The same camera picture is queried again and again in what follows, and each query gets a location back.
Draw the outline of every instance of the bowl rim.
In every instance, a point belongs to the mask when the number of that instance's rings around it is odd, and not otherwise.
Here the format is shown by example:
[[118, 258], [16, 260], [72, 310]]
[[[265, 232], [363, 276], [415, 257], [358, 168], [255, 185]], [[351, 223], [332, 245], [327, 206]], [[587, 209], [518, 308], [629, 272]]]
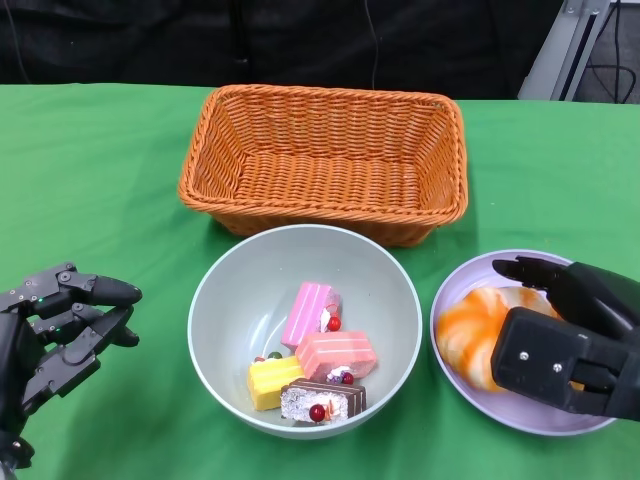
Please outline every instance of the bowl rim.
[[[194, 308], [195, 308], [196, 300], [197, 300], [198, 296], [200, 295], [200, 290], [202, 289], [202, 286], [208, 280], [209, 275], [211, 275], [213, 273], [215, 268], [220, 263], [222, 263], [229, 255], [231, 255], [233, 252], [235, 252], [236, 250], [241, 248], [246, 243], [249, 243], [249, 242], [251, 242], [251, 241], [253, 241], [253, 240], [255, 240], [255, 239], [259, 238], [259, 237], [262, 237], [262, 236], [265, 236], [265, 235], [272, 235], [274, 233], [278, 233], [278, 232], [281, 232], [281, 231], [284, 231], [284, 230], [293, 230], [293, 229], [302, 229], [302, 228], [334, 230], [336, 232], [344, 233], [344, 234], [359, 238], [360, 240], [363, 240], [366, 243], [368, 243], [369, 245], [371, 245], [371, 246], [375, 247], [376, 249], [378, 249], [389, 260], [391, 260], [391, 262], [400, 271], [400, 273], [402, 274], [402, 276], [406, 280], [409, 288], [411, 289], [411, 293], [413, 295], [413, 299], [414, 299], [415, 306], [416, 306], [416, 311], [418, 313], [418, 335], [417, 335], [416, 344], [415, 344], [415, 347], [414, 347], [414, 350], [413, 350], [413, 355], [411, 356], [411, 360], [409, 361], [409, 365], [407, 366], [405, 372], [402, 374], [402, 376], [396, 382], [396, 384], [393, 386], [393, 388], [381, 400], [377, 401], [373, 406], [367, 408], [364, 412], [362, 412], [362, 413], [360, 413], [360, 414], [358, 414], [358, 415], [356, 415], [354, 417], [351, 417], [351, 418], [347, 419], [344, 422], [335, 423], [335, 424], [332, 424], [332, 425], [318, 425], [318, 426], [310, 426], [310, 427], [287, 427], [287, 426], [282, 426], [282, 425], [274, 425], [272, 423], [264, 422], [262, 420], [258, 420], [258, 419], [255, 419], [255, 418], [249, 416], [249, 415], [246, 415], [246, 414], [242, 413], [241, 411], [239, 411], [238, 409], [236, 409], [233, 405], [231, 405], [230, 403], [225, 401], [220, 395], [218, 395], [218, 393], [215, 391], [215, 389], [209, 384], [209, 382], [205, 378], [204, 374], [202, 373], [202, 370], [200, 369], [200, 366], [198, 365], [198, 361], [196, 359], [195, 352], [194, 352], [194, 349], [193, 349], [192, 324], [193, 324], [193, 311], [194, 311]], [[191, 307], [189, 308], [189, 321], [187, 323], [187, 340], [188, 340], [188, 344], [189, 344], [189, 356], [191, 357], [191, 362], [193, 363], [193, 366], [194, 366], [194, 368], [195, 368], [195, 370], [196, 370], [196, 372], [198, 374], [198, 377], [200, 378], [200, 381], [207, 388], [207, 390], [209, 390], [209, 393], [211, 393], [211, 395], [213, 395], [213, 397], [223, 407], [225, 407], [227, 410], [229, 410], [231, 413], [233, 413], [236, 417], [240, 418], [241, 420], [245, 421], [246, 423], [249, 423], [250, 425], [252, 425], [252, 426], [254, 426], [256, 428], [265, 430], [267, 432], [278, 432], [278, 433], [287, 433], [287, 434], [292, 434], [292, 433], [307, 434], [307, 433], [322, 433], [322, 432], [328, 432], [328, 431], [331, 431], [331, 430], [346, 431], [346, 430], [348, 430], [348, 428], [345, 429], [345, 427], [348, 427], [349, 425], [351, 425], [353, 423], [362, 423], [365, 420], [367, 420], [370, 417], [372, 417], [378, 410], [380, 410], [398, 392], [398, 390], [400, 390], [402, 385], [404, 385], [404, 382], [409, 377], [409, 374], [413, 371], [413, 368], [415, 367], [416, 360], [418, 358], [418, 354], [420, 353], [420, 347], [421, 347], [421, 344], [422, 344], [422, 333], [423, 333], [422, 328], [423, 328], [423, 325], [422, 325], [422, 308], [420, 307], [420, 299], [418, 298], [418, 294], [416, 292], [415, 286], [413, 285], [413, 282], [411, 281], [411, 278], [409, 278], [409, 275], [407, 274], [405, 269], [402, 267], [402, 265], [400, 265], [400, 263], [389, 252], [387, 252], [384, 248], [382, 248], [380, 245], [378, 245], [373, 240], [371, 240], [371, 239], [369, 239], [369, 238], [367, 238], [367, 237], [365, 237], [363, 235], [360, 235], [358, 233], [352, 232], [350, 230], [346, 230], [344, 228], [333, 227], [333, 226], [329, 226], [329, 225], [299, 224], [299, 225], [287, 225], [287, 226], [284, 226], [284, 227], [273, 228], [273, 229], [266, 230], [264, 232], [258, 233], [256, 235], [253, 235], [253, 236], [251, 236], [249, 238], [246, 238], [245, 240], [239, 242], [237, 245], [233, 246], [231, 249], [227, 250], [227, 252], [225, 252], [220, 258], [218, 258], [218, 260], [215, 261], [215, 263], [211, 266], [211, 268], [209, 268], [209, 270], [207, 271], [205, 276], [200, 281], [200, 284], [198, 285], [198, 288], [196, 289], [196, 292], [195, 292], [195, 294], [193, 296], [193, 299], [191, 300]]]
[[433, 353], [436, 356], [436, 358], [438, 359], [438, 363], [440, 364], [440, 369], [444, 372], [444, 374], [447, 377], [447, 380], [449, 380], [449, 383], [451, 383], [455, 389], [458, 391], [458, 393], [460, 395], [462, 395], [464, 397], [465, 400], [467, 400], [467, 402], [469, 402], [471, 405], [473, 405], [475, 408], [477, 408], [478, 410], [480, 410], [482, 413], [484, 413], [485, 415], [487, 415], [488, 417], [492, 418], [493, 420], [507, 426], [510, 428], [513, 428], [514, 430], [519, 430], [521, 432], [525, 432], [525, 433], [531, 433], [534, 435], [540, 435], [540, 436], [546, 436], [546, 437], [571, 437], [571, 436], [577, 436], [577, 435], [583, 435], [585, 433], [590, 433], [590, 432], [595, 432], [596, 430], [600, 430], [601, 428], [604, 428], [608, 425], [611, 425], [613, 422], [615, 422], [615, 418], [608, 418], [608, 419], [603, 419], [603, 421], [599, 424], [593, 425], [591, 427], [587, 427], [587, 428], [581, 428], [581, 429], [577, 429], [577, 430], [570, 430], [570, 431], [563, 431], [563, 432], [551, 432], [548, 430], [542, 430], [542, 429], [538, 429], [538, 428], [530, 428], [530, 427], [523, 427], [521, 425], [516, 424], [515, 422], [511, 422], [509, 420], [506, 420], [504, 418], [502, 418], [500, 415], [497, 415], [495, 413], [493, 413], [491, 410], [489, 410], [488, 408], [484, 407], [482, 404], [480, 404], [479, 402], [477, 402], [474, 398], [472, 398], [469, 394], [467, 394], [467, 392], [465, 392], [462, 387], [458, 384], [458, 381], [451, 375], [449, 369], [447, 368], [447, 365], [445, 364], [444, 360], [442, 359], [441, 355], [440, 355], [440, 351], [438, 350], [438, 346], [436, 345], [436, 338], [435, 338], [435, 310], [436, 310], [436, 305], [438, 303], [438, 299], [440, 298], [440, 295], [442, 294], [443, 290], [445, 289], [445, 287], [447, 286], [447, 284], [451, 281], [452, 278], [454, 278], [457, 273], [466, 268], [469, 264], [477, 262], [479, 260], [482, 260], [484, 258], [487, 257], [492, 257], [495, 255], [500, 255], [500, 254], [509, 254], [509, 255], [527, 255], [527, 254], [535, 254], [535, 255], [542, 255], [548, 258], [553, 258], [555, 259], [558, 263], [564, 264], [564, 265], [569, 265], [571, 263], [573, 263], [572, 260], [569, 260], [565, 257], [561, 257], [560, 255], [556, 255], [553, 253], [548, 253], [548, 252], [543, 252], [541, 250], [531, 250], [531, 249], [526, 249], [526, 248], [511, 248], [511, 249], [506, 249], [506, 250], [493, 250], [491, 252], [487, 252], [484, 253], [482, 255], [477, 255], [473, 258], [470, 258], [469, 260], [467, 260], [466, 262], [462, 263], [459, 267], [457, 267], [453, 272], [451, 272], [446, 280], [444, 282], [442, 282], [442, 285], [440, 285], [440, 288], [438, 288], [438, 292], [436, 293], [436, 296], [433, 298], [433, 303], [431, 304], [431, 312], [430, 312], [430, 318], [429, 318], [429, 336], [431, 337], [431, 348], [433, 349]]

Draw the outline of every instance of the plate rim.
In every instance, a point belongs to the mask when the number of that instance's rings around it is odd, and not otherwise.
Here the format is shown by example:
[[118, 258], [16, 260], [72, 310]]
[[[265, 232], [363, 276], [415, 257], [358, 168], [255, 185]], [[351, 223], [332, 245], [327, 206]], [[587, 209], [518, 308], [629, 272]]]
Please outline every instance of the plate rim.
[[447, 377], [447, 380], [449, 380], [449, 383], [451, 383], [455, 389], [458, 391], [458, 393], [460, 395], [462, 395], [464, 397], [465, 400], [467, 400], [467, 402], [469, 402], [471, 405], [473, 405], [475, 408], [477, 408], [478, 410], [480, 410], [482, 413], [484, 413], [485, 415], [487, 415], [488, 417], [492, 418], [493, 420], [507, 426], [510, 428], [513, 428], [515, 430], [519, 430], [521, 432], [526, 432], [526, 433], [532, 433], [534, 435], [542, 435], [542, 436], [547, 436], [547, 437], [571, 437], [571, 436], [576, 436], [576, 435], [583, 435], [585, 433], [590, 433], [590, 432], [594, 432], [596, 430], [600, 430], [601, 428], [604, 428], [608, 425], [611, 425], [613, 422], [616, 421], [615, 418], [604, 418], [600, 423], [593, 425], [591, 427], [588, 428], [581, 428], [581, 429], [577, 429], [577, 430], [568, 430], [566, 432], [551, 432], [548, 430], [543, 430], [543, 429], [536, 429], [536, 428], [529, 428], [529, 427], [523, 427], [521, 425], [517, 425], [509, 420], [506, 420], [504, 418], [501, 418], [500, 415], [496, 415], [493, 412], [491, 412], [489, 409], [485, 408], [484, 406], [482, 406], [481, 404], [479, 404], [476, 400], [474, 400], [473, 398], [471, 398], [467, 392], [465, 392], [460, 385], [458, 384], [458, 381], [453, 378], [453, 376], [451, 375], [451, 373], [449, 372], [449, 369], [447, 368], [447, 365], [444, 363], [444, 360], [442, 359], [441, 355], [440, 355], [440, 351], [438, 350], [438, 346], [436, 345], [436, 340], [435, 340], [435, 309], [436, 309], [436, 305], [438, 303], [438, 299], [440, 298], [440, 295], [442, 294], [443, 290], [445, 289], [445, 287], [447, 286], [447, 284], [452, 280], [452, 278], [463, 268], [467, 267], [468, 265], [477, 262], [481, 259], [484, 259], [486, 257], [491, 257], [491, 256], [495, 256], [495, 255], [499, 255], [499, 254], [516, 254], [516, 255], [526, 255], [526, 254], [537, 254], [537, 255], [544, 255], [546, 257], [550, 257], [550, 258], [554, 258], [559, 262], [565, 263], [565, 264], [570, 264], [572, 263], [571, 260], [561, 257], [559, 255], [555, 255], [553, 253], [548, 253], [548, 252], [543, 252], [541, 250], [531, 250], [531, 249], [522, 249], [522, 248], [511, 248], [511, 249], [506, 249], [506, 250], [494, 250], [491, 252], [487, 252], [484, 253], [482, 255], [477, 255], [469, 260], [467, 260], [466, 262], [462, 263], [460, 266], [458, 266], [453, 272], [451, 272], [447, 278], [445, 279], [444, 282], [442, 282], [442, 284], [440, 285], [440, 287], [438, 288], [438, 292], [436, 293], [436, 296], [433, 299], [433, 303], [431, 304], [431, 312], [430, 312], [430, 319], [429, 319], [429, 336], [431, 337], [431, 348], [433, 349], [433, 353], [435, 354], [436, 358], [438, 359], [438, 363], [440, 364], [440, 369], [444, 372], [444, 374]]

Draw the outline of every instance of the toy croissant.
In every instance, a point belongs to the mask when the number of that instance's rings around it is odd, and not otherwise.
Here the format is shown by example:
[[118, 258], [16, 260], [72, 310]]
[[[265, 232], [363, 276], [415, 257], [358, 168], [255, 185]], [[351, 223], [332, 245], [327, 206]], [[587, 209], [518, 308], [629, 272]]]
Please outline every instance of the toy croissant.
[[525, 287], [482, 287], [444, 312], [436, 326], [436, 344], [444, 361], [470, 385], [503, 391], [491, 375], [491, 354], [507, 313], [526, 307], [560, 318], [537, 291]]

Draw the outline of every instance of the cake slice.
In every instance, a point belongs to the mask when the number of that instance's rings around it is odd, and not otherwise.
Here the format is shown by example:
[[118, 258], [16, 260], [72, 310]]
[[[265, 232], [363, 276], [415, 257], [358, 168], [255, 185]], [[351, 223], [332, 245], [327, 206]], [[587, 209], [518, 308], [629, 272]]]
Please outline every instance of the cake slice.
[[247, 384], [256, 410], [280, 406], [280, 389], [296, 378], [304, 377], [295, 356], [255, 362], [249, 367]]
[[280, 343], [295, 350], [306, 335], [325, 332], [331, 313], [337, 312], [339, 305], [340, 295], [329, 285], [303, 283], [287, 317]]
[[[280, 405], [283, 418], [298, 422], [338, 423], [367, 408], [367, 393], [360, 385], [319, 383], [301, 378], [282, 387]], [[314, 422], [309, 415], [314, 405], [324, 408], [325, 417], [321, 422]]]
[[310, 333], [296, 349], [296, 357], [304, 376], [314, 382], [329, 380], [331, 370], [340, 367], [362, 378], [378, 361], [364, 332]]

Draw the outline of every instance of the metal frame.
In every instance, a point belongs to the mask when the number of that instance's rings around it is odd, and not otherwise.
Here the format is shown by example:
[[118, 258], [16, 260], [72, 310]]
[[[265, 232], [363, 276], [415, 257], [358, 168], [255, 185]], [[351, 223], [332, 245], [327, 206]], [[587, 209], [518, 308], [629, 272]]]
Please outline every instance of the metal frame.
[[611, 0], [565, 0], [518, 98], [571, 101]]

